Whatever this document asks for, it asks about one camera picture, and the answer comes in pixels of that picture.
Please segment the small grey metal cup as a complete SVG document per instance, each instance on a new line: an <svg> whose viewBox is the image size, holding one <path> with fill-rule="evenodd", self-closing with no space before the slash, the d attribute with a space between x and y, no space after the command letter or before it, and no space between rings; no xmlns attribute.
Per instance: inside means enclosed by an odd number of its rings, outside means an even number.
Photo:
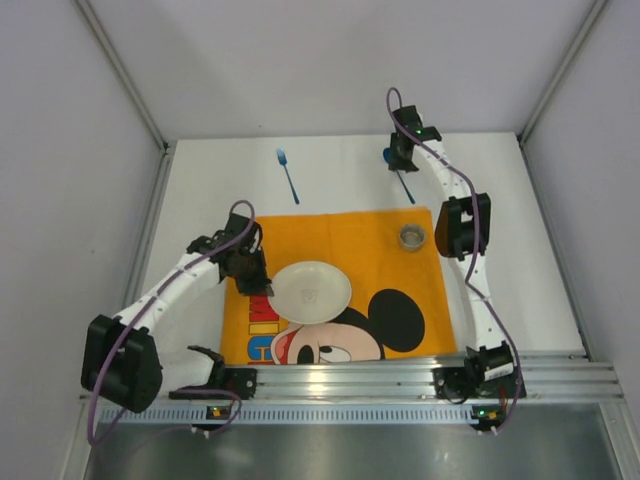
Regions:
<svg viewBox="0 0 640 480"><path fill-rule="evenodd" d="M424 246L426 239L426 231L418 224L403 225L398 235L400 247L410 253L419 251Z"/></svg>

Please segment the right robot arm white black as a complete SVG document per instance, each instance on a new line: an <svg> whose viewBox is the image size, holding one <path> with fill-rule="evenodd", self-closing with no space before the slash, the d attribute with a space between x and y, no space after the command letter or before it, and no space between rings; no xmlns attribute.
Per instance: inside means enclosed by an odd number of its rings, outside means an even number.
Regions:
<svg viewBox="0 0 640 480"><path fill-rule="evenodd" d="M442 395L462 401L496 396L507 405L523 393L519 353L490 300L486 253L490 240L491 199L479 193L455 167L442 136L422 123L413 105L387 108L394 124L388 153L391 171L429 176L442 203L434 230L436 248L457 274L473 337L466 347L462 379L444 384Z"/></svg>

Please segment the orange cartoon mouse placemat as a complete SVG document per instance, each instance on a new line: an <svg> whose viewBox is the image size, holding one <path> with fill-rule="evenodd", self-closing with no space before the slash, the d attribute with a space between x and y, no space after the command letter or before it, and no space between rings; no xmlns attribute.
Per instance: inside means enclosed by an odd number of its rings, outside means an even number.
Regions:
<svg viewBox="0 0 640 480"><path fill-rule="evenodd" d="M320 261L349 279L348 308L336 319L303 326L279 316L267 297L226 291L221 353L232 365L327 364L393 360L457 350L438 253L399 241L402 227L431 228L426 208L324 215L263 216L262 247L270 276Z"/></svg>

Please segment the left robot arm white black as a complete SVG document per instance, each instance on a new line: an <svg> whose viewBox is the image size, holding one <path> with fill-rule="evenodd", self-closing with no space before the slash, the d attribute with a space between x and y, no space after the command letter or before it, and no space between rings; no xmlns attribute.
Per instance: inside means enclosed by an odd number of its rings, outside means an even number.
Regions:
<svg viewBox="0 0 640 480"><path fill-rule="evenodd" d="M227 278L242 296L272 295L262 237L254 217L231 213L223 229L193 240L147 294L113 317L97 316L87 330L82 387L141 413L160 394L219 382L220 354L195 344L162 353L159 331L181 322L191 304Z"/></svg>

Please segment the cream round plate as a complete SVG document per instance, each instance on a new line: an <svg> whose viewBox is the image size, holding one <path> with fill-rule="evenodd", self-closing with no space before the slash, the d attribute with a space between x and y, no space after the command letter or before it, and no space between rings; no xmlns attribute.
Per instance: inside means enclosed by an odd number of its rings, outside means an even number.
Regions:
<svg viewBox="0 0 640 480"><path fill-rule="evenodd" d="M327 323L338 317L352 298L347 275L320 261L303 261L281 269L272 279L271 308L281 318L300 325Z"/></svg>

